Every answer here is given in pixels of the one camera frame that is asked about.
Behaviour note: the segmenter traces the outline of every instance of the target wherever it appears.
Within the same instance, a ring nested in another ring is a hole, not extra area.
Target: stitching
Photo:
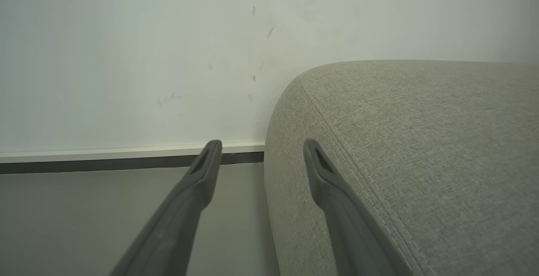
[[[300,86],[302,87],[302,90],[305,94],[305,96],[310,100],[310,102],[312,103],[312,105],[314,107],[316,107],[316,109],[318,109],[318,107],[314,104],[313,102],[313,99],[307,94],[307,92],[305,91],[305,88],[303,86],[303,83],[302,83],[302,77],[299,77],[298,78],[299,82],[300,82]],[[338,132],[336,133],[334,130],[331,129],[331,127],[329,126],[329,124],[327,123],[327,121],[323,118],[322,114],[320,114],[320,116],[322,117],[322,119],[324,120],[323,122],[320,121],[320,118],[318,118],[318,115],[317,113],[315,113],[313,110],[312,110],[312,107],[310,106],[310,109],[312,111],[312,113],[315,115],[316,119],[320,122],[320,123],[325,123],[326,126],[328,126],[331,130],[331,132],[333,134],[335,134],[337,136]],[[352,167],[350,166],[350,164],[348,164],[348,161],[346,160],[345,156],[341,153],[341,150],[339,149],[339,147],[337,146],[337,144],[335,143],[335,141],[333,140],[333,138],[331,137],[331,134],[329,134],[329,132],[326,130],[326,127],[324,125],[322,125],[322,128],[324,129],[324,131],[326,132],[326,134],[329,136],[329,139],[331,140],[331,143],[333,143],[333,145],[335,146],[335,148],[337,148],[337,151],[339,151],[339,154],[341,155],[342,158],[344,158],[344,162],[345,164],[348,166],[348,168],[350,169],[350,171],[352,172],[352,175],[353,177],[357,180],[357,182],[360,184],[360,186],[365,189],[365,187],[361,184],[359,178],[354,174],[354,171],[352,170]],[[342,138],[342,136],[339,134],[337,137],[340,137],[341,139],[341,142],[344,143],[350,151],[352,151],[352,149],[350,148],[350,145],[348,145],[348,143],[346,143],[346,141],[344,141],[344,139]],[[423,259],[425,260],[426,262],[426,265],[427,267],[433,272],[433,274],[435,276],[437,276],[436,272],[433,270],[433,268],[430,266],[429,264],[429,261],[426,259],[425,255],[423,254],[423,252],[421,251],[421,249],[417,246],[416,242],[414,241],[414,239],[412,238],[412,235],[410,235],[410,232],[408,232],[408,230],[406,229],[406,227],[404,226],[404,223],[402,222],[402,220],[400,220],[400,218],[397,216],[397,213],[395,213],[395,211],[393,210],[393,208],[391,207],[391,205],[389,205],[389,203],[387,202],[387,200],[385,199],[385,197],[383,197],[382,193],[380,192],[380,188],[378,187],[378,185],[376,184],[375,180],[373,180],[373,178],[370,176],[369,172],[366,170],[366,168],[361,164],[360,161],[358,161],[358,164],[361,166],[361,168],[363,169],[363,171],[366,173],[367,177],[371,180],[371,182],[374,184],[374,186],[377,188],[377,192],[378,192],[378,195],[379,197],[386,203],[387,207],[389,207],[389,209],[391,210],[391,212],[393,213],[393,215],[395,216],[395,218],[400,222],[400,224],[402,225],[404,231],[408,234],[408,236],[410,237],[410,240],[412,241],[412,243],[415,245],[415,247],[418,249],[420,255],[423,257]],[[367,197],[367,199],[369,199],[369,202],[371,203],[372,207],[374,208],[375,212],[379,215],[379,219],[380,221],[382,221],[382,224],[384,225],[385,229],[387,230],[387,232],[390,234],[391,236],[391,240],[393,240],[393,242],[395,243],[397,249],[399,250],[399,252],[401,253],[402,257],[406,258],[406,256],[404,256],[404,254],[402,253],[402,250],[400,249],[399,245],[397,244],[397,242],[395,241],[395,239],[393,238],[392,236],[392,233],[391,231],[389,230],[388,226],[385,224],[385,222],[383,221],[381,215],[379,214],[378,210],[376,209],[374,203],[372,203],[372,200],[370,199],[370,197]],[[416,261],[417,265],[419,266],[420,270],[422,271],[422,274],[425,274],[425,272],[423,271],[423,268],[421,267],[419,261],[417,261],[416,257],[414,256],[414,253],[412,252],[412,250],[408,247],[408,245],[406,244],[406,242],[404,243],[404,246],[408,249],[408,251],[410,251],[410,254],[412,254],[412,257],[414,258],[414,261]]]

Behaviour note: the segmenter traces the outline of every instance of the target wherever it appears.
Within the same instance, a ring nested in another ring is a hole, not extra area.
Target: wall
[[[539,0],[0,0],[0,152],[260,142],[297,74],[539,62]]]

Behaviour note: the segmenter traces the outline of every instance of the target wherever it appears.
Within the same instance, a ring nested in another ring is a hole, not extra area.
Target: gray fabric
[[[536,274],[539,65],[343,62],[291,82],[264,157],[279,267],[282,276],[336,275],[308,188],[306,138],[414,274]]]

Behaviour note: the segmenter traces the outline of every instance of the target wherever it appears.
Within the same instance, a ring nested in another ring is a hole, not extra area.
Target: baseboard
[[[198,155],[204,146],[205,144],[197,144],[172,147],[129,147],[123,149],[0,153],[0,164],[187,156]],[[264,142],[223,144],[224,154],[253,153],[263,151]]]

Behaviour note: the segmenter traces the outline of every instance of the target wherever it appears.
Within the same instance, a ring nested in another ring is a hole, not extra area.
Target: gray floor
[[[186,171],[0,175],[0,275],[108,275]],[[279,275],[263,172],[221,166],[189,276]]]

